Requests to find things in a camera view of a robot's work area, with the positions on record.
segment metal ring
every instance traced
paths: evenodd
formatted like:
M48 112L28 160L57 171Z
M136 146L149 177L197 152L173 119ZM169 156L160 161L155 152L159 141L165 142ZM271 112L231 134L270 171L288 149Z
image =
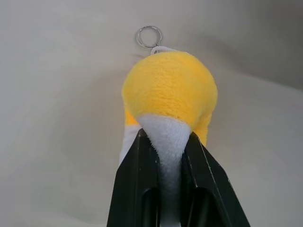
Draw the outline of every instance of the metal ring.
M145 29L153 29L153 30L157 33L157 35L158 35L158 40L157 40L157 42L156 42L156 44L155 44L154 46L146 45L146 44L142 41L142 39L141 39L141 32L142 32L143 30L145 30ZM142 47L145 47L145 48L154 48L154 47L160 45L161 40L162 40L162 33L161 33L160 29L158 29L156 26L145 26L145 27L141 28L141 29L137 32L137 41L138 41L139 45L142 46Z

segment plush keychain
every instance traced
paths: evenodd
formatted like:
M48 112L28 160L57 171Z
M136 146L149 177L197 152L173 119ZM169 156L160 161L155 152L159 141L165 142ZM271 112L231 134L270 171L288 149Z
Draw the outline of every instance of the plush keychain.
M125 135L120 162L143 128L160 159L161 226L179 226L181 157L191 132L206 145L217 101L213 76L191 54L157 45L129 72L122 96Z

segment gray background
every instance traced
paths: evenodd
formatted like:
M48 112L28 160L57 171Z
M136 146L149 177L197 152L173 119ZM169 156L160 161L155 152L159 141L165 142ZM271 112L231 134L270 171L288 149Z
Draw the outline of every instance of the gray background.
M302 226L302 3L2 0L0 223L103 227L123 136L120 89L163 44L197 56L219 100L208 149L252 227Z

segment plush toy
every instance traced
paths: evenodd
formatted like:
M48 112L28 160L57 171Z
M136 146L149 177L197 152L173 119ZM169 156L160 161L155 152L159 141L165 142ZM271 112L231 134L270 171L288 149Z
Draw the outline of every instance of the plush toy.
M191 132L203 145L217 88L209 70L180 51L139 61L122 88L125 136L120 162L143 128L160 159L161 226L179 226L180 163Z

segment yellow fleece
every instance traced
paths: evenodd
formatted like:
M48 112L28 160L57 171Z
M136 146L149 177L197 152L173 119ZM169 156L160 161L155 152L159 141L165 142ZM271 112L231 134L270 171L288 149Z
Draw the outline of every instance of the yellow fleece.
M137 117L156 114L187 123L206 144L208 124L217 101L209 70L194 56L162 52L139 61L122 89L126 125Z

